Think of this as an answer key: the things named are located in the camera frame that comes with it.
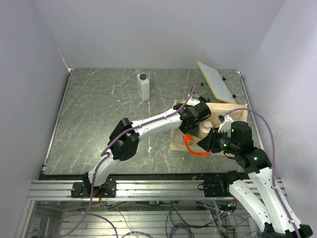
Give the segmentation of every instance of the marble surface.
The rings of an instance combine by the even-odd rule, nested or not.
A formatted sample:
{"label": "marble surface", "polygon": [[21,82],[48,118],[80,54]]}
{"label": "marble surface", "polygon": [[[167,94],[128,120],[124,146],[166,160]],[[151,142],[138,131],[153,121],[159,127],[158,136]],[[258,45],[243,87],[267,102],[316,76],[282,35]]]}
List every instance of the marble surface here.
{"label": "marble surface", "polygon": [[[136,75],[144,72],[150,80],[150,100],[142,102]],[[220,70],[236,102],[245,104],[241,82],[235,70]],[[125,117],[145,119],[172,107],[174,100],[185,99],[193,84],[206,82],[199,69],[74,69],[45,171],[47,175],[78,175],[91,170],[109,135]],[[211,102],[218,102],[208,85]],[[259,139],[254,122],[248,115],[256,146]],[[137,154],[122,162],[113,174],[211,173],[240,170],[234,160],[225,156],[196,157],[188,152],[170,150],[171,132],[151,137],[139,144]]]}

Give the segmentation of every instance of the open box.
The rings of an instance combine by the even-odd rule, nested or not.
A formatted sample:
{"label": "open box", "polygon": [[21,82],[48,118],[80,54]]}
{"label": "open box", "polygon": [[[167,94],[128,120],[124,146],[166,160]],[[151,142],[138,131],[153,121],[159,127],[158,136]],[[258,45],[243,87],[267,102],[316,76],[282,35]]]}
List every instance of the open box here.
{"label": "open box", "polygon": [[[184,101],[175,101],[173,106],[178,103],[184,103]],[[207,103],[208,107],[211,110],[211,116],[208,117],[206,120],[209,120],[213,127],[219,127],[221,122],[218,118],[220,114],[224,114],[231,109],[235,108],[246,108],[248,104],[245,105],[239,105],[239,104],[227,104],[227,103]],[[248,111],[246,110],[239,110],[235,111],[230,114],[231,118],[234,121],[241,120],[241,121],[247,121]],[[184,143],[184,137],[185,135],[180,131],[180,129],[174,129],[172,131],[172,138],[170,143],[170,149],[171,150],[177,150],[177,151],[187,151],[187,148]],[[205,150],[197,145],[197,142],[201,139],[195,136],[191,136],[193,138],[193,142],[189,142],[188,145],[190,148],[198,153],[204,153]],[[223,153],[215,153],[215,155],[224,155]]]}

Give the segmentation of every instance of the white wall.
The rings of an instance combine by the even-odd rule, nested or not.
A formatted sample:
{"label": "white wall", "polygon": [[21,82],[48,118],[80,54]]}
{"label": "white wall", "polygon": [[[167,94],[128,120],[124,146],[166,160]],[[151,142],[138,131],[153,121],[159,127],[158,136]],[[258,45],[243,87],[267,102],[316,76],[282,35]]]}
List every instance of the white wall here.
{"label": "white wall", "polygon": [[244,71],[285,0],[34,0],[69,67]]}
{"label": "white wall", "polygon": [[38,177],[68,70],[32,0],[0,7],[0,236],[14,236]]}
{"label": "white wall", "polygon": [[[252,107],[268,120],[274,133],[277,176],[282,177],[293,210],[315,234],[316,9],[315,0],[286,1],[245,71]],[[265,148],[271,151],[262,123],[260,133]]]}

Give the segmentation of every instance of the orange handle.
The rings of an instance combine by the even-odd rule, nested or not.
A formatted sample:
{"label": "orange handle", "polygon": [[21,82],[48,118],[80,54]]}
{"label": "orange handle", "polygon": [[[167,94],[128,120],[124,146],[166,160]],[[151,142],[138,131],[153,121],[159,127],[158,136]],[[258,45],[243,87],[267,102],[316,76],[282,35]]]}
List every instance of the orange handle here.
{"label": "orange handle", "polygon": [[204,152],[204,153],[198,153],[198,152],[192,151],[188,145],[188,142],[192,142],[192,141],[194,141],[193,138],[190,135],[186,134],[184,137],[184,143],[185,143],[185,146],[186,146],[189,153],[196,155],[196,156],[206,156],[206,155],[210,154],[210,151]]}

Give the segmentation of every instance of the white plastic bottle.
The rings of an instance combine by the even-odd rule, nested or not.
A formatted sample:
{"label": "white plastic bottle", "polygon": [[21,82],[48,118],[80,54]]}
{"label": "white plastic bottle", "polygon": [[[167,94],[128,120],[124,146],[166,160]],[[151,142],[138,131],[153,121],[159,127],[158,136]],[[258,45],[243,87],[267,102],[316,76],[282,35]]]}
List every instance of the white plastic bottle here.
{"label": "white plastic bottle", "polygon": [[150,99],[150,81],[145,73],[139,73],[137,75],[138,90],[142,101]]}

